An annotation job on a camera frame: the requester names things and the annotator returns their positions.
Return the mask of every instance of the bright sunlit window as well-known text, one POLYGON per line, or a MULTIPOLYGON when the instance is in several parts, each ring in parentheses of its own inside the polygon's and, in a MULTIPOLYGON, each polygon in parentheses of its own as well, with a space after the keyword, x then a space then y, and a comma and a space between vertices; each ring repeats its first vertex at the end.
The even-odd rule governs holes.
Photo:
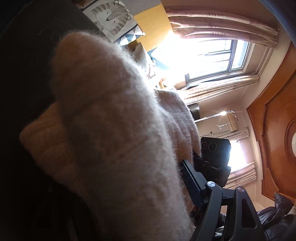
POLYGON ((185 74, 188 83, 242 69, 248 46, 249 42, 243 40, 181 39, 171 33, 151 56, 171 70, 185 74))
POLYGON ((247 163, 244 158, 244 153, 242 152, 239 141, 232 142, 230 144, 231 144, 231 151, 230 151, 228 166, 231 167, 231 172, 234 172, 245 167, 247 163))

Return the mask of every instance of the wooden furniture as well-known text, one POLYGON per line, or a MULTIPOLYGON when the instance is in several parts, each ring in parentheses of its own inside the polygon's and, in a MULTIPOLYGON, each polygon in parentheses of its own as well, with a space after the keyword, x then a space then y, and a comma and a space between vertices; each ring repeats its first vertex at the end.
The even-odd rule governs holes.
POLYGON ((279 192, 296 199, 296 156, 292 137, 296 132, 296 48, 290 48, 275 76, 247 108, 262 167, 262 194, 270 199, 279 192))

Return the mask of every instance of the pink curtain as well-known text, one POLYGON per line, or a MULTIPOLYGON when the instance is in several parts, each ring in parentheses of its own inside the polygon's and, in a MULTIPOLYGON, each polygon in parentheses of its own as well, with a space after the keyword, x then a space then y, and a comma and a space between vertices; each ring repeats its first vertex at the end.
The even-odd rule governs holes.
POLYGON ((224 38, 274 48, 278 29, 251 18, 197 6, 170 6, 166 9, 175 34, 181 38, 224 38))

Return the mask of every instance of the window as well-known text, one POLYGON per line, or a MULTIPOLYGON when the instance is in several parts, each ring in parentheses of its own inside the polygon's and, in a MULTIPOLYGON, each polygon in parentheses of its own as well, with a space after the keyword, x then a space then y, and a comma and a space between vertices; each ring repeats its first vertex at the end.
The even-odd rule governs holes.
POLYGON ((231 167, 231 172, 234 172, 245 167, 247 163, 239 141, 231 142, 230 144, 231 151, 228 166, 231 167))
POLYGON ((246 41, 230 39, 187 40, 189 40, 189 45, 194 47, 188 65, 188 73, 185 75, 186 82, 240 70, 244 65, 249 45, 246 41))

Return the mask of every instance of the yellow fabric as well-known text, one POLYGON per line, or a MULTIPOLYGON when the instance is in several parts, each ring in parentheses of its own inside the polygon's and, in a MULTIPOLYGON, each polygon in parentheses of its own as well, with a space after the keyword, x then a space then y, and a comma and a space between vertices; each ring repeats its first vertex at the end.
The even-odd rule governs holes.
POLYGON ((165 39, 169 31, 173 31, 162 4, 143 11, 134 18, 146 35, 131 42, 128 45, 130 49, 135 49, 141 42, 146 51, 150 51, 165 39))

